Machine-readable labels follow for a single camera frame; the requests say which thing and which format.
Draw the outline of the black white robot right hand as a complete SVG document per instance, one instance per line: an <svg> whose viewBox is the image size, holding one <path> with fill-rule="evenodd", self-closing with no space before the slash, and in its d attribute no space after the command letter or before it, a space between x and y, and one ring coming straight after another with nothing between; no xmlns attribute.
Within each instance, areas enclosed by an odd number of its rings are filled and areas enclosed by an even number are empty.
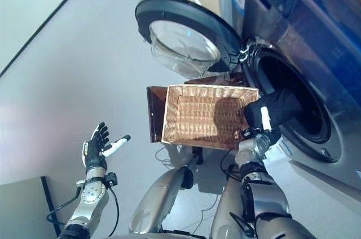
<svg viewBox="0 0 361 239"><path fill-rule="evenodd" d="M281 138L281 132L272 126L268 108L264 105L248 104L243 111L248 128L242 132L245 139L253 139L255 151L265 152Z"/></svg>

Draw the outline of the black white robot left hand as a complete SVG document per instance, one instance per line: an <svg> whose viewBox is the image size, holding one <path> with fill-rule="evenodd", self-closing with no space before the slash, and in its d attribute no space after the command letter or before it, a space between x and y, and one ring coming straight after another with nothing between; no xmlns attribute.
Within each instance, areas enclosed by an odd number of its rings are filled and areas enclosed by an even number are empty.
<svg viewBox="0 0 361 239"><path fill-rule="evenodd" d="M125 135L110 143L108 135L108 127L104 122L101 122L96 126L90 140L83 143L82 162L86 173L97 167L107 170L105 159L114 154L131 139L130 135Z"/></svg>

